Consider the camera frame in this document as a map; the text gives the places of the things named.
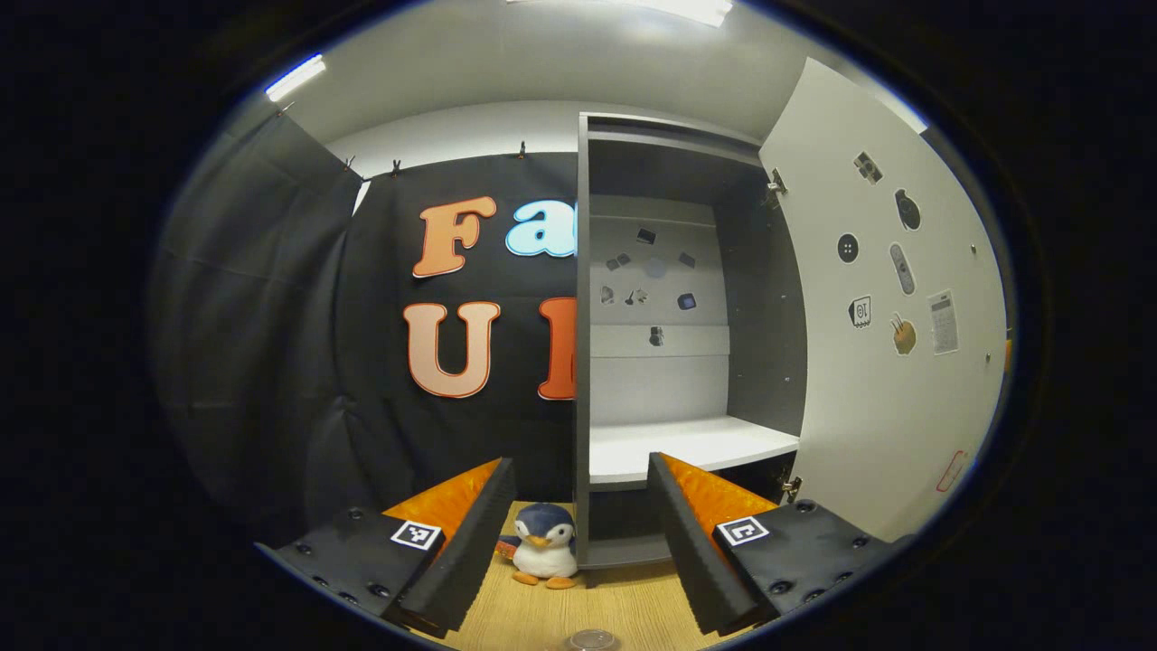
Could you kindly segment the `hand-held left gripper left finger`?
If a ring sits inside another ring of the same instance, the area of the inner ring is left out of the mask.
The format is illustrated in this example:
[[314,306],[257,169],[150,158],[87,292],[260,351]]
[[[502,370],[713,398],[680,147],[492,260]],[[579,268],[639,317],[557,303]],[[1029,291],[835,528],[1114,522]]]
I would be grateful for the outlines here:
[[347,506],[256,547],[360,617],[445,637],[474,606],[515,494],[513,458],[496,458],[386,510]]

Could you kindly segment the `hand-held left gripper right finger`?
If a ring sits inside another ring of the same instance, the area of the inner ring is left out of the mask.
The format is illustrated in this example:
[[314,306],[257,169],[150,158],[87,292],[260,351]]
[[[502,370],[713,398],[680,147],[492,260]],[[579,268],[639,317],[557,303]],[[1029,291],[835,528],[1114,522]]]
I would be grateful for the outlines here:
[[805,609],[896,552],[815,500],[778,504],[673,454],[649,454],[647,490],[705,634],[727,636]]

